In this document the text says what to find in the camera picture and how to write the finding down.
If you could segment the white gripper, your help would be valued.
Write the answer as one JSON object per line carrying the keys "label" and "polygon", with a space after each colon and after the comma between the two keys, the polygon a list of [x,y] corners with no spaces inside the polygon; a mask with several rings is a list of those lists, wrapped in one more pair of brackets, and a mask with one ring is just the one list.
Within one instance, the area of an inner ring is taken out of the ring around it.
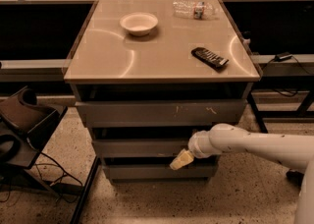
{"label": "white gripper", "polygon": [[196,132],[188,141],[188,150],[184,148],[171,162],[170,168],[179,170],[190,164],[194,157],[199,159],[208,158],[212,154],[213,146],[209,139],[209,133],[207,131]]}

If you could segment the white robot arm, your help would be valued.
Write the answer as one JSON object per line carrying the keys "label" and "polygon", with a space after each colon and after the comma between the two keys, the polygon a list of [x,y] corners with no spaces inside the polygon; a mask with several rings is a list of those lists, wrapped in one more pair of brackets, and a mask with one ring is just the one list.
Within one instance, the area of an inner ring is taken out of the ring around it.
{"label": "white robot arm", "polygon": [[314,138],[312,136],[251,133],[229,124],[217,124],[209,131],[192,135],[171,162],[173,170],[195,158],[222,153],[248,152],[298,171],[304,175],[293,224],[314,224]]}

